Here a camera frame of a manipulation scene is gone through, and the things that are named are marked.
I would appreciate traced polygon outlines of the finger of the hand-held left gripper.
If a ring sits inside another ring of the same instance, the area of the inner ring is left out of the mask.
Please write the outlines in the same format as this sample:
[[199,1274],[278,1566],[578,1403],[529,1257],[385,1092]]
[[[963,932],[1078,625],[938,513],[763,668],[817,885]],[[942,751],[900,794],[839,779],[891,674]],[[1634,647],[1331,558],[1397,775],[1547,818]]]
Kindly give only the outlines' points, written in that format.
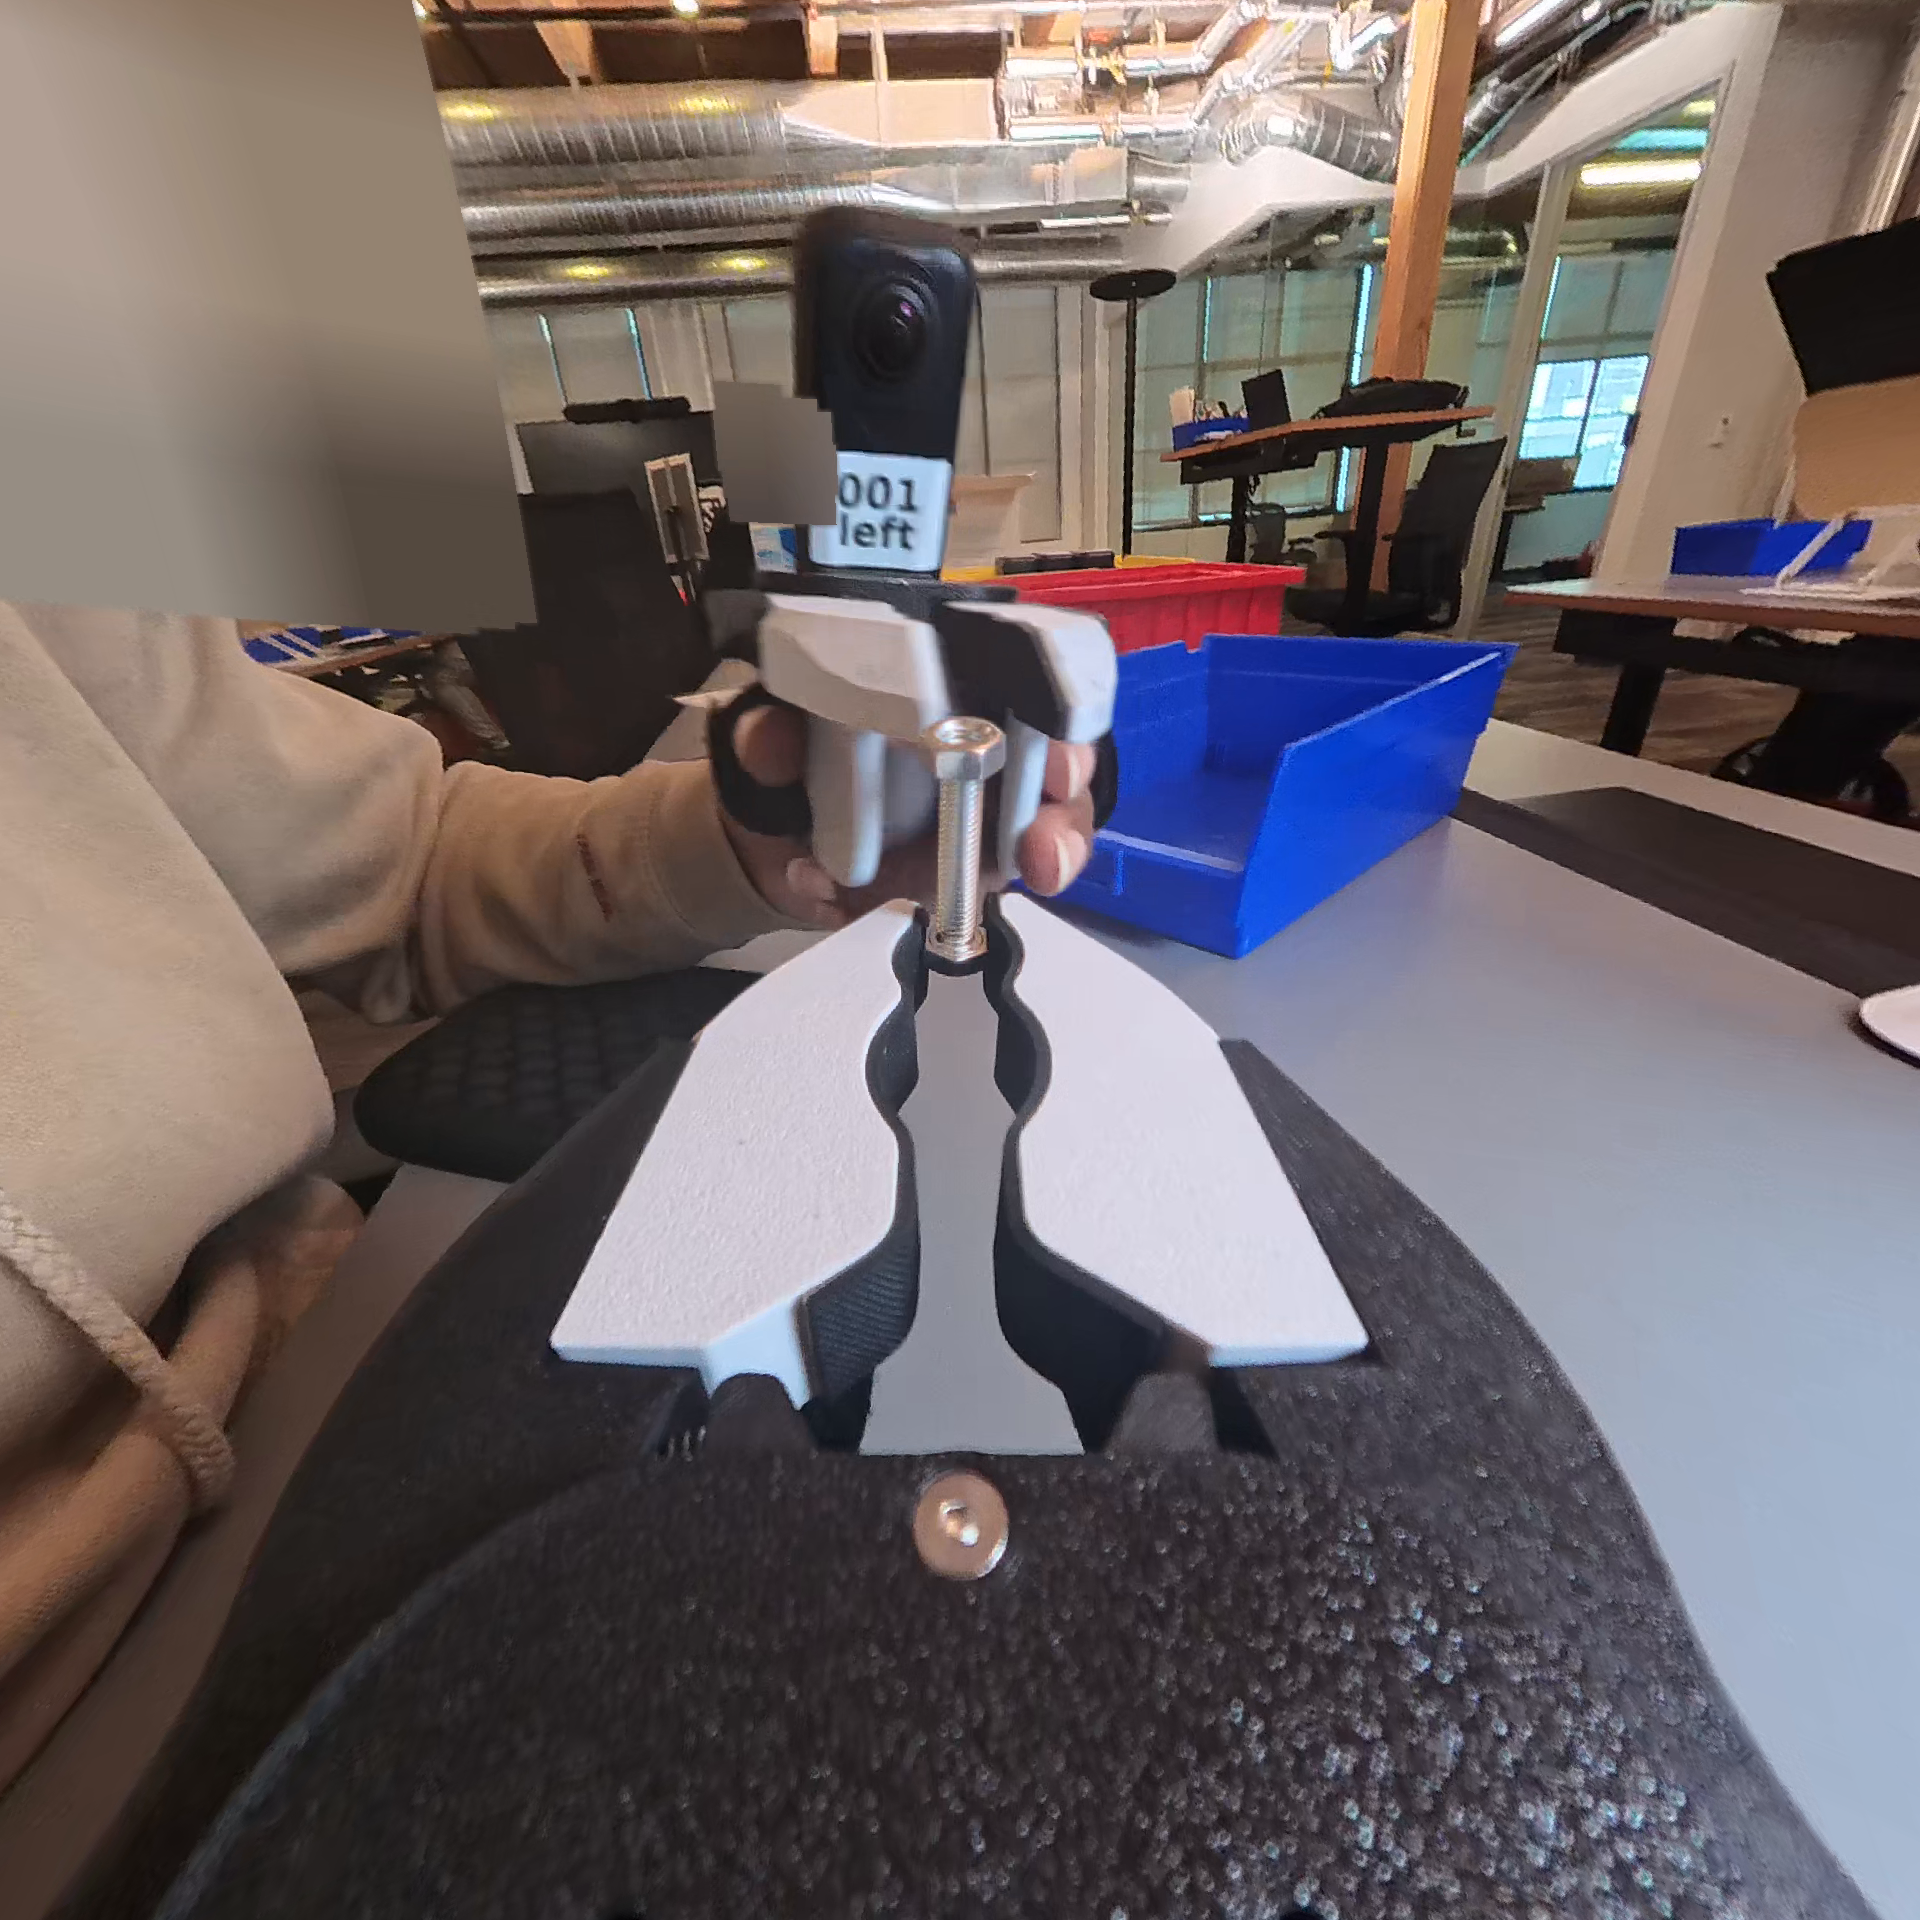
[[1066,746],[1114,726],[1118,657],[1109,625],[1050,603],[938,605],[950,713],[1009,730],[1020,722]]
[[851,731],[921,738],[939,722],[939,638],[900,610],[763,610],[759,684]]

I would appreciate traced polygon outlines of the wooden office desk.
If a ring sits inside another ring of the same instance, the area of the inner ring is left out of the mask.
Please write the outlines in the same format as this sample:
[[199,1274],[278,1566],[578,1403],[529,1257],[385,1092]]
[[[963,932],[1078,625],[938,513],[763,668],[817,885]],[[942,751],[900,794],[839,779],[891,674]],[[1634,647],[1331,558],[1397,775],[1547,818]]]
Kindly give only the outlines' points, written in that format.
[[[1785,685],[1913,707],[1917,700],[1917,610],[1819,597],[1804,585],[1754,588],[1740,578],[1669,577],[1655,582],[1537,582],[1509,588],[1511,607],[1557,612],[1559,657],[1619,671],[1599,747],[1637,757],[1671,671]],[[1684,625],[1733,630],[1822,633],[1836,644],[1761,644],[1687,638]]]

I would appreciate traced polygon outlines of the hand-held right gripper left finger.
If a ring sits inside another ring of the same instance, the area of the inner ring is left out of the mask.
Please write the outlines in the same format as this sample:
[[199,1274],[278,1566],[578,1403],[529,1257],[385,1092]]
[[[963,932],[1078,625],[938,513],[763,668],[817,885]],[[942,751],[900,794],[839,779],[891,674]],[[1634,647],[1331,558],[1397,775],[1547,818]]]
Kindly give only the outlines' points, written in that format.
[[921,911],[884,903],[787,958],[691,1045],[582,1262],[554,1354],[766,1375],[794,1406],[830,1380],[826,1292],[873,1274],[915,1218]]

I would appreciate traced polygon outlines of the thin steel screw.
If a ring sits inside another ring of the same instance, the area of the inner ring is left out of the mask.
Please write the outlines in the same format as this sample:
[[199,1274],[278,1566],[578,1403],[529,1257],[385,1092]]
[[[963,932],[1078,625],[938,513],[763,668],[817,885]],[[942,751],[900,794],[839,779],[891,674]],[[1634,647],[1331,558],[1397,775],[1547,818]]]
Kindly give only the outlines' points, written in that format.
[[982,831],[987,781],[939,781],[935,775],[935,883],[926,948],[930,964],[958,973],[987,950],[982,931]]

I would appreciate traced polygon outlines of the black computer monitor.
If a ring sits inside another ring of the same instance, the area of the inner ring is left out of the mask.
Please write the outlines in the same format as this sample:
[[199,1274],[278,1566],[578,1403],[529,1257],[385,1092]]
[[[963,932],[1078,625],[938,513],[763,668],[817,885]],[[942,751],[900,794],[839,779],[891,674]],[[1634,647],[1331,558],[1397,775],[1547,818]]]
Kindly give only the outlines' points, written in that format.
[[1917,375],[1917,228],[1863,231],[1766,273],[1805,396]]

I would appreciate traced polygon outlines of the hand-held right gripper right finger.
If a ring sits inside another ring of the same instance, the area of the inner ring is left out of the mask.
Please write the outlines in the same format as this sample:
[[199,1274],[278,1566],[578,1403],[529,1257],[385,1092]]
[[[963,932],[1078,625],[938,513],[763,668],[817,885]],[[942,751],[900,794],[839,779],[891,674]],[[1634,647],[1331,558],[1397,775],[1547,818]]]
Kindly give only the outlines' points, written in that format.
[[1217,1031],[1023,897],[994,903],[1012,1123],[998,1329],[1069,1399],[1159,1372],[1346,1361],[1367,1333]]

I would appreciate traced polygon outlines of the black floor lamp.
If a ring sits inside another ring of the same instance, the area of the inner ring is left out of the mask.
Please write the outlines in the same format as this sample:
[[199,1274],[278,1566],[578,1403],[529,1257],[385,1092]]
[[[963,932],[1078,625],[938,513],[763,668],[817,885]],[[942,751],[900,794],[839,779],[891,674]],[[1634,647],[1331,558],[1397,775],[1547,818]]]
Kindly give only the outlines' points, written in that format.
[[1141,307],[1163,297],[1175,285],[1175,273],[1166,267],[1129,267],[1106,273],[1090,281],[1094,301],[1115,307],[1122,313],[1122,361],[1119,361],[1119,541],[1118,559],[1134,555],[1135,535],[1135,396],[1138,396],[1138,316]]

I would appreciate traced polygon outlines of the wooden standing desk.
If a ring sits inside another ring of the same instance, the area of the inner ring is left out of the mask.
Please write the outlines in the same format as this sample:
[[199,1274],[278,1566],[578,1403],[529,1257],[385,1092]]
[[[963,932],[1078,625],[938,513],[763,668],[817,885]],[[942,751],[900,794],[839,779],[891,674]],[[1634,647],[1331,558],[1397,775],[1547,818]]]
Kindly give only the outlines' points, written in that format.
[[1490,419],[1490,406],[1422,410],[1373,415],[1314,415],[1307,421],[1281,422],[1247,429],[1237,437],[1199,439],[1175,449],[1162,460],[1182,468],[1186,486],[1203,486],[1219,477],[1231,482],[1231,517],[1228,538],[1228,562],[1245,562],[1247,517],[1253,482],[1266,473],[1289,467],[1306,467],[1332,449],[1359,449],[1359,494],[1353,525],[1353,555],[1348,559],[1348,585],[1334,621],[1350,621],[1365,605],[1371,590],[1379,518],[1388,477],[1388,451],[1406,449],[1441,434],[1447,428]]

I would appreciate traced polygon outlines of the person's left forearm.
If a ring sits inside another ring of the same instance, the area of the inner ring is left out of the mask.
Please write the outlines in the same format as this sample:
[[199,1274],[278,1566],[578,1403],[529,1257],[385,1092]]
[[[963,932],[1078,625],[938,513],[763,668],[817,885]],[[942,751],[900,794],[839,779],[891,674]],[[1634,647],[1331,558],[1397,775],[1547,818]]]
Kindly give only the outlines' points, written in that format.
[[141,618],[115,722],[278,972],[373,1020],[503,986],[684,969],[801,929],[702,762],[578,781],[446,763],[415,722],[254,662],[233,625]]

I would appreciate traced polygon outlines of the red plastic bin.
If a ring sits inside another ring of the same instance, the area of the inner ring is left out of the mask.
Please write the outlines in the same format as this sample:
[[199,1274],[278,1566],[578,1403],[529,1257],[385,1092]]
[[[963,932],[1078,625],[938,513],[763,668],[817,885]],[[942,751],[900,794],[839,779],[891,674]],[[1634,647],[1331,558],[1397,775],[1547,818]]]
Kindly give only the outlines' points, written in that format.
[[998,578],[1023,603],[1099,618],[1118,653],[1209,636],[1281,636],[1286,591],[1303,567],[1151,559],[1127,567],[1069,567]]

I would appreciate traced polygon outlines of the black wrist rest pad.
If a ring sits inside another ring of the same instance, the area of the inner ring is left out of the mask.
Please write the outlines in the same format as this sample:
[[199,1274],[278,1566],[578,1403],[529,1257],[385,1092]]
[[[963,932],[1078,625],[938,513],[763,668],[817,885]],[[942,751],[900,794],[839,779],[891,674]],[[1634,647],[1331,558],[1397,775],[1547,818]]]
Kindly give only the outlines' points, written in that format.
[[374,1067],[355,1092],[355,1125],[394,1161],[513,1183],[754,982],[750,972],[691,966],[585,987],[503,987]]

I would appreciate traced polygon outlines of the black mesh office chair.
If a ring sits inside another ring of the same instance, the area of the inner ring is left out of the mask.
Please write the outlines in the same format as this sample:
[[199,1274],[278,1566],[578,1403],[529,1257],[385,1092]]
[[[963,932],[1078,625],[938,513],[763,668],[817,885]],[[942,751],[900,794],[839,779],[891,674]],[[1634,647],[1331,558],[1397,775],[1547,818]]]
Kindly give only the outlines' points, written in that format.
[[621,775],[687,719],[715,658],[691,607],[695,562],[684,531],[660,532],[650,461],[686,457],[695,522],[723,558],[724,509],[713,419],[682,398],[621,401],[578,415],[521,422],[530,481],[539,740],[517,742],[530,773]]

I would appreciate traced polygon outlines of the blue plastic bin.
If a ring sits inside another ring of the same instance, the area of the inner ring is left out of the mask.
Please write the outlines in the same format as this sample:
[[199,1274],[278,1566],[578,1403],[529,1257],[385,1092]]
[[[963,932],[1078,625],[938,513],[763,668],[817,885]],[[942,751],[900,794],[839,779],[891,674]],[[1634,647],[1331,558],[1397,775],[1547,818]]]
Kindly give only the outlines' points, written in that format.
[[1062,903],[1228,958],[1447,818],[1517,647],[1209,636],[1118,658],[1118,799]]
[[1679,525],[1671,540],[1671,577],[1799,581],[1854,565],[1871,522],[1841,518],[1725,518]]

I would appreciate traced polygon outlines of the person's torso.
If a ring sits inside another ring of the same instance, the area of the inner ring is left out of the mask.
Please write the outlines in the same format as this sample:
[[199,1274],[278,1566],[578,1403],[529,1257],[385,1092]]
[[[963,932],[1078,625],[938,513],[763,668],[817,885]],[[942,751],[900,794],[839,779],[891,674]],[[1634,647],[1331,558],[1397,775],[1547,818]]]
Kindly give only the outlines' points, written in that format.
[[290,975],[401,946],[438,757],[233,625],[4,603],[4,1786],[233,1482],[246,1254],[332,1094]]

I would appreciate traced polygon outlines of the person's left hand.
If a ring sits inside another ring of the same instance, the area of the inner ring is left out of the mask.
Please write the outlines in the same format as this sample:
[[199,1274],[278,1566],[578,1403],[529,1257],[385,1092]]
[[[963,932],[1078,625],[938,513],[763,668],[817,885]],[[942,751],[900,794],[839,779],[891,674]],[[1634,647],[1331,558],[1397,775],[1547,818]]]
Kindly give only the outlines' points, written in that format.
[[[723,813],[727,842],[761,900],[780,921],[834,931],[891,900],[933,906],[939,886],[938,835],[886,849],[876,879],[853,889],[831,879],[801,842],[757,835]],[[1012,877],[1038,897],[1060,894],[1086,869],[1093,851],[1087,797],[1047,799],[1023,830]]]

